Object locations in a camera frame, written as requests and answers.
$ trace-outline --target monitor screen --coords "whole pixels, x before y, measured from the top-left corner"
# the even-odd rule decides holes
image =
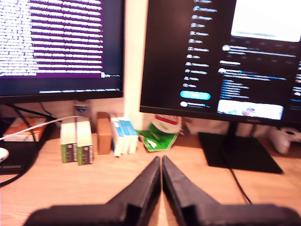
[[[150,0],[142,112],[301,124],[301,1]]]
[[[123,0],[1,0],[0,103],[121,97]]]

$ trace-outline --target monitor stand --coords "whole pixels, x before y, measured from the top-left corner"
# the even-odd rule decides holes
[[[256,138],[236,136],[237,127],[237,122],[231,122],[227,135],[199,133],[199,140],[208,165],[221,168],[230,166],[237,170],[283,173]]]

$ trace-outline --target blue and white box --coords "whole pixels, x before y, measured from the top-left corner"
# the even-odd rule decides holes
[[[118,118],[111,117],[110,121],[111,121],[112,137],[113,137],[112,150],[114,152],[115,157],[120,157],[123,151],[126,137]]]
[[[129,128],[127,127],[125,117],[118,117],[118,120],[121,124],[122,130],[123,130],[124,135],[125,135],[125,140],[124,140],[124,143],[123,143],[123,149],[122,149],[121,153],[122,154],[127,154],[128,151],[129,151],[129,148],[130,148],[130,143],[131,143],[131,140],[132,140],[132,136],[131,136],[131,133],[129,131]]]
[[[124,120],[125,120],[127,129],[131,133],[131,140],[130,140],[128,153],[129,154],[135,154],[136,149],[137,149],[137,143],[138,143],[139,136],[138,136],[138,133],[136,132],[136,130],[134,129],[130,119],[127,116],[125,116]]]

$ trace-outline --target white mouse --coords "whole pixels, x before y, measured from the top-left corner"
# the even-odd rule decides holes
[[[9,156],[9,152],[8,150],[6,150],[3,147],[0,147],[0,162],[3,162],[4,160],[6,160]]]

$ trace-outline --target desk surface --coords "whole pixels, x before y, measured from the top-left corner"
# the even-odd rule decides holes
[[[171,150],[147,153],[138,144],[136,154],[120,158],[97,155],[92,165],[61,162],[58,132],[45,143],[34,166],[20,179],[0,189],[1,223],[19,226],[36,209],[59,204],[101,204],[130,184],[159,155],[167,155],[198,187],[222,204],[245,203],[227,169],[208,167],[196,136],[178,137]],[[96,147],[96,134],[93,134]],[[270,143],[262,140],[285,174],[235,170],[254,203],[274,203],[295,209],[301,215],[301,151],[292,147],[287,157],[280,156]],[[11,178],[1,176],[1,181]],[[162,193],[150,220],[150,226],[177,226],[165,195]]]

